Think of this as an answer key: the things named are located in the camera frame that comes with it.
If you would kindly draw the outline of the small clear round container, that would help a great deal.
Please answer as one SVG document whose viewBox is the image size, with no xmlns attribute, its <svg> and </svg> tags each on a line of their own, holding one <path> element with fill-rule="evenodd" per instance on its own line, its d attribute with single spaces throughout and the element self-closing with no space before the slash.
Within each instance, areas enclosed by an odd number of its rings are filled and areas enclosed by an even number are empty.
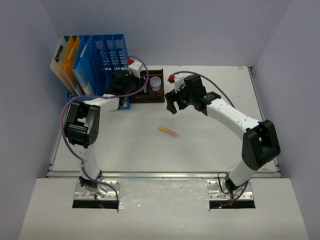
<svg viewBox="0 0 320 240">
<path fill-rule="evenodd" d="M 154 92 L 157 92 L 161 89 L 162 80 L 158 76 L 153 76 L 149 80 L 150 89 Z"/>
</svg>

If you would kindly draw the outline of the blue folder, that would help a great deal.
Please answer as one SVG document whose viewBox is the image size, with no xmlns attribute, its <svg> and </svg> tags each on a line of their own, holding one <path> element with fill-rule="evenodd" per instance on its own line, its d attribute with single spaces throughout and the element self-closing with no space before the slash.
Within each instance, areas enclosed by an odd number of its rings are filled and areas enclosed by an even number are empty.
<svg viewBox="0 0 320 240">
<path fill-rule="evenodd" d="M 85 95 L 93 95 L 95 93 L 94 87 L 96 86 L 93 82 L 94 73 L 91 66 L 89 49 L 87 49 L 89 38 L 89 35 L 82 35 L 80 37 L 72 67 L 72 71 Z"/>
</svg>

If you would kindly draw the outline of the orange binder folder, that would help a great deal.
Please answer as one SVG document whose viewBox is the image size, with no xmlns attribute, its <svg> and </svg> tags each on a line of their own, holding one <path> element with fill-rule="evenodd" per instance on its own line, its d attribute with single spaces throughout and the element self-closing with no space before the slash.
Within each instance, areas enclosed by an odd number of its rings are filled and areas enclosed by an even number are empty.
<svg viewBox="0 0 320 240">
<path fill-rule="evenodd" d="M 61 66 L 62 73 L 71 84 L 71 89 L 73 90 L 72 94 L 74 96 L 84 95 L 84 91 L 73 72 L 73 66 L 80 41 L 81 38 L 79 36 L 77 36 L 76 38 L 74 38 L 72 35 L 69 36 L 66 46 L 66 52 Z"/>
</svg>

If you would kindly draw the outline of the white clipboard with metal clip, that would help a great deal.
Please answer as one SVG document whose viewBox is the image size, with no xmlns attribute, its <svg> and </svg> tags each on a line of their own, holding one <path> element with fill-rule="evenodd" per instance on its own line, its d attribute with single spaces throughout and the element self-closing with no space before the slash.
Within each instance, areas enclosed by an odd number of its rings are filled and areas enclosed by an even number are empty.
<svg viewBox="0 0 320 240">
<path fill-rule="evenodd" d="M 72 87 L 70 81 L 66 78 L 62 71 L 62 65 L 65 57 L 65 53 L 67 50 L 67 41 L 62 36 L 57 44 L 56 50 L 53 54 L 50 69 L 54 72 L 54 74 L 58 77 L 58 79 L 64 84 L 64 86 L 75 95 L 76 92 Z"/>
</svg>

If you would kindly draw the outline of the pink eraser stick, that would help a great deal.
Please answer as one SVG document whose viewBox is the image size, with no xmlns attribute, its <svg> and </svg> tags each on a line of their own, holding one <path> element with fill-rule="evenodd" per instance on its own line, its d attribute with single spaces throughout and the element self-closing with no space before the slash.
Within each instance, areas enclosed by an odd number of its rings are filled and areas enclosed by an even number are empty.
<svg viewBox="0 0 320 240">
<path fill-rule="evenodd" d="M 144 87 L 143 87 L 143 93 L 147 94 L 147 92 L 148 92 L 148 80 L 145 81 Z"/>
</svg>

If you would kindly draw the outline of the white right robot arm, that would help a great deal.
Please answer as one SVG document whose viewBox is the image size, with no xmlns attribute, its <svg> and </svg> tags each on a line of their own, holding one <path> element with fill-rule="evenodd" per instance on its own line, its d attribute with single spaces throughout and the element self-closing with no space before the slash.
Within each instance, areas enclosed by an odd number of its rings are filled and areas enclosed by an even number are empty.
<svg viewBox="0 0 320 240">
<path fill-rule="evenodd" d="M 168 82 L 174 85 L 174 89 L 165 94 L 168 111 L 176 114 L 178 110 L 192 106 L 223 124 L 242 141 L 240 162 L 224 180 L 223 191 L 227 196 L 239 193 L 245 182 L 281 153 L 276 128 L 270 120 L 251 118 L 219 94 L 208 92 L 199 75 L 170 75 Z"/>
</svg>

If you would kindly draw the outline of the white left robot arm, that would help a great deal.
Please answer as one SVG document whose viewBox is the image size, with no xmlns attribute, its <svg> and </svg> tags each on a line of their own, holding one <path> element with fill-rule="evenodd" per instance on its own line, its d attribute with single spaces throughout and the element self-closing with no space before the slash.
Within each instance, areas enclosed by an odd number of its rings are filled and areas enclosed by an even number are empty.
<svg viewBox="0 0 320 240">
<path fill-rule="evenodd" d="M 114 80 L 106 88 L 105 94 L 100 97 L 93 95 L 89 100 L 76 97 L 61 113 L 62 138 L 80 161 L 80 185 L 94 197 L 101 195 L 104 190 L 102 171 L 95 152 L 101 114 L 120 109 L 128 97 L 141 92 L 146 85 L 141 71 L 130 67 L 116 70 L 113 76 Z"/>
</svg>

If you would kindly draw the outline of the dark brown wooden organizer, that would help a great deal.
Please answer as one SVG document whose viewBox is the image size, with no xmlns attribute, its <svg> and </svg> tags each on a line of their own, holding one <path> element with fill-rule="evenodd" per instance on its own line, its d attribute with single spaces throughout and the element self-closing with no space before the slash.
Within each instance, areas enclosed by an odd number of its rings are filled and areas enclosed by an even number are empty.
<svg viewBox="0 0 320 240">
<path fill-rule="evenodd" d="M 141 92 L 130 97 L 131 104 L 140 103 L 164 103 L 165 102 L 165 89 L 164 89 L 164 70 L 151 69 L 149 72 L 148 83 L 146 85 L 146 92 Z M 151 79 L 159 79 L 157 82 L 160 83 L 159 89 L 153 89 L 151 85 Z"/>
</svg>

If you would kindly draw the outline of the blue plastic file rack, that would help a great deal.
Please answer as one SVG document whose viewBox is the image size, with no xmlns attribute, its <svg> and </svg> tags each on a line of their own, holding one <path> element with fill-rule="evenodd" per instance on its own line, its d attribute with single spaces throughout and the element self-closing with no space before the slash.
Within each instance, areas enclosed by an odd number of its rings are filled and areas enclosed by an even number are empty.
<svg viewBox="0 0 320 240">
<path fill-rule="evenodd" d="M 116 70 L 128 69 L 128 53 L 123 34 L 86 35 L 89 36 L 87 50 L 93 69 L 94 94 L 102 96 L 114 82 Z M 65 36 L 68 43 L 70 36 Z"/>
</svg>

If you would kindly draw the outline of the metal rail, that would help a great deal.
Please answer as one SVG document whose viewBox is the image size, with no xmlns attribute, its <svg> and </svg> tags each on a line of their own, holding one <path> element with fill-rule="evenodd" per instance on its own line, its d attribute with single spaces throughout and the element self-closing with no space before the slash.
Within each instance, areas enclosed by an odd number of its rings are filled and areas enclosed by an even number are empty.
<svg viewBox="0 0 320 240">
<path fill-rule="evenodd" d="M 49 166 L 47 178 L 77 178 L 80 175 L 78 171 L 57 171 L 53 167 L 53 164 Z M 102 176 L 108 179 L 213 179 L 218 172 L 102 171 Z"/>
</svg>

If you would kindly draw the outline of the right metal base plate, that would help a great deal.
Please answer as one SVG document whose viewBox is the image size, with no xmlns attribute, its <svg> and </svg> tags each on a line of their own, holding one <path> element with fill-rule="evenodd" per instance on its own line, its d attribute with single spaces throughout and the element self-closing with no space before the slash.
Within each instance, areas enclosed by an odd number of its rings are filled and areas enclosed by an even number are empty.
<svg viewBox="0 0 320 240">
<path fill-rule="evenodd" d="M 233 197 L 228 193 L 227 189 L 225 188 L 225 182 L 221 182 L 222 190 L 220 189 L 220 185 L 218 179 L 207 180 L 207 188 L 208 188 L 208 196 L 210 200 L 215 201 L 229 201 L 235 199 L 244 189 L 244 186 L 239 188 L 238 190 L 233 192 Z M 254 194 L 252 191 L 251 183 L 248 182 L 244 192 L 240 195 L 239 201 L 245 200 L 253 200 Z"/>
</svg>

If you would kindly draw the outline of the metal base plate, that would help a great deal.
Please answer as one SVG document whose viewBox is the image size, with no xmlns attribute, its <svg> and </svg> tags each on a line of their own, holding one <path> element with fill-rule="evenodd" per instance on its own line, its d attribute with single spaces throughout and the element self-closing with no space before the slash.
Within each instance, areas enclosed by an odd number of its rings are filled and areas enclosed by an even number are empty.
<svg viewBox="0 0 320 240">
<path fill-rule="evenodd" d="M 104 184 L 98 184 L 97 188 L 88 186 L 81 186 L 78 180 L 75 185 L 74 200 L 77 201 L 93 201 L 94 199 L 99 201 L 115 201 L 117 196 L 115 191 Z"/>
<path fill-rule="evenodd" d="M 225 188 L 225 182 L 221 182 L 222 190 L 220 189 L 220 185 L 218 179 L 207 180 L 207 188 L 208 188 L 208 196 L 210 200 L 215 201 L 229 201 L 235 199 L 244 189 L 244 186 L 239 188 L 238 190 L 233 192 L 233 197 L 228 193 L 227 189 Z M 251 183 L 248 182 L 244 192 L 240 195 L 239 201 L 245 200 L 253 200 L 254 194 L 252 191 Z"/>
</svg>

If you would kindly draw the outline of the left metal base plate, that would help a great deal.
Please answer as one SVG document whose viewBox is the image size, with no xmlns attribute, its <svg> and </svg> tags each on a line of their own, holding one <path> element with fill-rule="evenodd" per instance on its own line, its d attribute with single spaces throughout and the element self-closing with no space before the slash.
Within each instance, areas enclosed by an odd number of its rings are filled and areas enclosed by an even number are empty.
<svg viewBox="0 0 320 240">
<path fill-rule="evenodd" d="M 77 201 L 93 201 L 94 199 L 99 201 L 115 201 L 117 196 L 115 191 L 104 184 L 98 184 L 97 188 L 88 186 L 81 186 L 78 180 L 75 185 L 74 200 Z"/>
</svg>

